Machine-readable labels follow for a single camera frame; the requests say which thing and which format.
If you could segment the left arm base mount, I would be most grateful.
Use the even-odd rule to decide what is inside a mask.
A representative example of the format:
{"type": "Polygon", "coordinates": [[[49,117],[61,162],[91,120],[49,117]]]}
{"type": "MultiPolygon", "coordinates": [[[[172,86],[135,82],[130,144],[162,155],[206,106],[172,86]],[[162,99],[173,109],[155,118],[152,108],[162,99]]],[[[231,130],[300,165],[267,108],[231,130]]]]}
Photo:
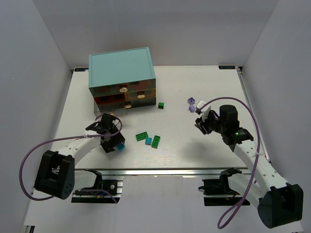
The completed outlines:
{"type": "Polygon", "coordinates": [[[103,171],[83,169],[75,172],[72,203],[117,204],[121,198],[123,177],[103,171]]]}

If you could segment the long cyan lego brick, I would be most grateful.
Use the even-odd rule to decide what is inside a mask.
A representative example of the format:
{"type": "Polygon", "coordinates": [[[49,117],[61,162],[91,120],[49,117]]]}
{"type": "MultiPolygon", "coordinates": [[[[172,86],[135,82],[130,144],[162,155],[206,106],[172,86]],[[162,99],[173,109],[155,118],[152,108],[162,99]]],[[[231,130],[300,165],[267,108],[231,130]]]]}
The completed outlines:
{"type": "Polygon", "coordinates": [[[123,151],[125,149],[125,144],[123,143],[119,143],[116,145],[116,148],[119,150],[119,151],[123,151]]]}

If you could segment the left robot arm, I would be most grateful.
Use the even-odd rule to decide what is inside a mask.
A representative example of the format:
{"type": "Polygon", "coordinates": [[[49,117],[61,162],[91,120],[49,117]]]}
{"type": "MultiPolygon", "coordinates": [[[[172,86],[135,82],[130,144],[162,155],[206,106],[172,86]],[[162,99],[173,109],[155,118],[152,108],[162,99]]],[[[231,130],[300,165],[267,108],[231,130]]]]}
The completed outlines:
{"type": "Polygon", "coordinates": [[[69,145],[44,152],[41,158],[35,190],[65,200],[73,191],[76,165],[93,149],[101,146],[105,153],[125,148],[121,120],[103,114],[100,121],[87,126],[82,136],[72,137],[69,145]]]}

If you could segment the green long lego brick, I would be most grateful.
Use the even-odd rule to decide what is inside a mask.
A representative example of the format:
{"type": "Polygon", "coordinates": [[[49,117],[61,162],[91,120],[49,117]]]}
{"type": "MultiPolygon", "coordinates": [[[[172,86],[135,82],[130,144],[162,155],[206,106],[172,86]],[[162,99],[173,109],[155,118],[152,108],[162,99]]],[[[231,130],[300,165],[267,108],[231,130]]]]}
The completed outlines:
{"type": "Polygon", "coordinates": [[[147,132],[142,132],[142,133],[136,134],[135,137],[137,141],[141,141],[141,140],[145,140],[149,136],[147,132]]]}

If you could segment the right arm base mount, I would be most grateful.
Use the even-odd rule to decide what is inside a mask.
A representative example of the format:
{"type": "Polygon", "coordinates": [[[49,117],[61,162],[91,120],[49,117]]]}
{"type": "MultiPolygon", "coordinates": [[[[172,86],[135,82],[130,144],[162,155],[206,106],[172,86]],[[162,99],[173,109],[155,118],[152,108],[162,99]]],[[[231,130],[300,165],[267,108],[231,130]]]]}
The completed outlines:
{"type": "Polygon", "coordinates": [[[242,174],[237,168],[230,168],[221,172],[217,179],[202,180],[203,185],[198,187],[204,194],[204,206],[233,206],[241,199],[241,195],[229,187],[228,178],[242,174]]]}

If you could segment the small cyan lego brick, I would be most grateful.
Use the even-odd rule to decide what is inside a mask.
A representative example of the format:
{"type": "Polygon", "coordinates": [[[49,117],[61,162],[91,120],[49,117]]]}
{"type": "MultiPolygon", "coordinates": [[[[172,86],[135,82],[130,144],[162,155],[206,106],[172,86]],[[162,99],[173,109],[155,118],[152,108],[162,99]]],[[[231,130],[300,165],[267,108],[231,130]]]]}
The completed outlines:
{"type": "Polygon", "coordinates": [[[148,146],[151,146],[152,145],[152,141],[153,141],[153,139],[151,137],[147,137],[145,139],[145,144],[148,145],[148,146]]]}

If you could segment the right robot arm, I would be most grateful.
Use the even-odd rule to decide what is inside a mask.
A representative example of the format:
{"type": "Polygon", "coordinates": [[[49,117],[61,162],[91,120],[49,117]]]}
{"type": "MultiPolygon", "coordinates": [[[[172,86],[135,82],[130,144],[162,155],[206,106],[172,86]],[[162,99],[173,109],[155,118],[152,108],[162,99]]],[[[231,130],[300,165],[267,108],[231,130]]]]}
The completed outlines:
{"type": "Polygon", "coordinates": [[[219,133],[224,143],[251,171],[251,178],[256,180],[256,183],[249,184],[250,179],[240,170],[227,169],[220,175],[226,193],[248,191],[246,200],[257,209],[261,221],[269,229],[302,219],[302,188],[298,184],[290,184],[264,155],[257,152],[251,133],[240,127],[235,106],[222,105],[219,114],[208,109],[196,119],[195,127],[203,134],[219,133]]]}

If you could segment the purple lego brick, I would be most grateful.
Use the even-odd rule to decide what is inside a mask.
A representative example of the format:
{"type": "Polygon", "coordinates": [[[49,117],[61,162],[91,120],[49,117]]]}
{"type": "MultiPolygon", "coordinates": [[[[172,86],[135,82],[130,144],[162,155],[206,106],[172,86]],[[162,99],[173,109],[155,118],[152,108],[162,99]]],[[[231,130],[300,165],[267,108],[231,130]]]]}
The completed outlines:
{"type": "Polygon", "coordinates": [[[189,111],[191,113],[195,112],[195,106],[193,104],[189,105],[189,111]]]}
{"type": "Polygon", "coordinates": [[[190,97],[188,100],[187,100],[188,104],[195,104],[195,99],[193,97],[190,97]]]}

